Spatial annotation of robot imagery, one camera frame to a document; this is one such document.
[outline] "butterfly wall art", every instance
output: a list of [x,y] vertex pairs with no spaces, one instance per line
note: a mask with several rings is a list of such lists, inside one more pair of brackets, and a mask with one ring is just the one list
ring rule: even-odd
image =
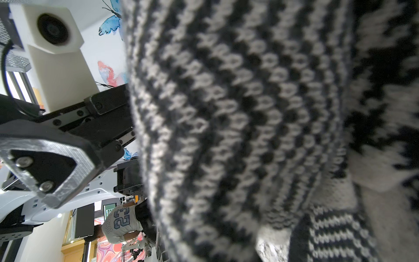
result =
[[105,22],[99,27],[99,36],[102,36],[104,34],[110,34],[111,32],[114,32],[116,34],[116,31],[119,31],[119,35],[121,36],[121,39],[123,39],[123,33],[122,33],[122,27],[121,27],[121,9],[119,5],[119,0],[111,0],[111,6],[110,7],[104,0],[102,2],[107,7],[102,7],[103,9],[111,11],[114,15],[109,17],[105,20]]
[[117,87],[128,82],[127,74],[125,72],[116,75],[114,70],[102,61],[98,61],[98,68],[102,79],[108,86]]

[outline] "bolt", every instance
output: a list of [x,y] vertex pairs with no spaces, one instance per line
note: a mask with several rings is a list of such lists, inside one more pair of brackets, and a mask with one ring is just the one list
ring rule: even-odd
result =
[[39,186],[39,190],[41,190],[42,192],[48,192],[48,191],[50,191],[53,187],[54,187],[54,182],[53,182],[53,181],[45,181],[44,183],[42,183],[42,184]]
[[96,109],[97,109],[97,110],[101,110],[101,109],[103,108],[103,105],[102,105],[102,103],[101,103],[101,102],[97,102],[97,103],[95,104],[95,106],[96,106]]
[[16,166],[25,168],[25,167],[30,166],[33,162],[34,160],[32,158],[28,156],[22,156],[16,160]]
[[54,125],[54,126],[60,126],[61,125],[61,120],[59,120],[59,119],[55,119],[54,121],[52,121],[52,124]]

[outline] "white jersey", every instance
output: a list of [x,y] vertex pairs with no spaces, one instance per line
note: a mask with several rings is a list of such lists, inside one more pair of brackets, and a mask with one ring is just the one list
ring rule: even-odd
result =
[[109,213],[102,225],[102,231],[111,244],[124,242],[126,233],[141,230],[141,223],[135,217],[135,205],[130,207],[117,206]]

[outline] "sweater sleeve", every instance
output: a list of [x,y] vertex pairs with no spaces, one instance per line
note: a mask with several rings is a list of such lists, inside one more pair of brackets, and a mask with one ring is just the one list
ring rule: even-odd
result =
[[340,144],[350,1],[126,0],[141,175],[174,261],[258,261]]

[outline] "black and white knit fabric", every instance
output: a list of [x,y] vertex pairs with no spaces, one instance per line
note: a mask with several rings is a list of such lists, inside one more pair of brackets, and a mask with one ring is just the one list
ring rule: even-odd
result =
[[419,261],[417,1],[122,3],[171,261]]

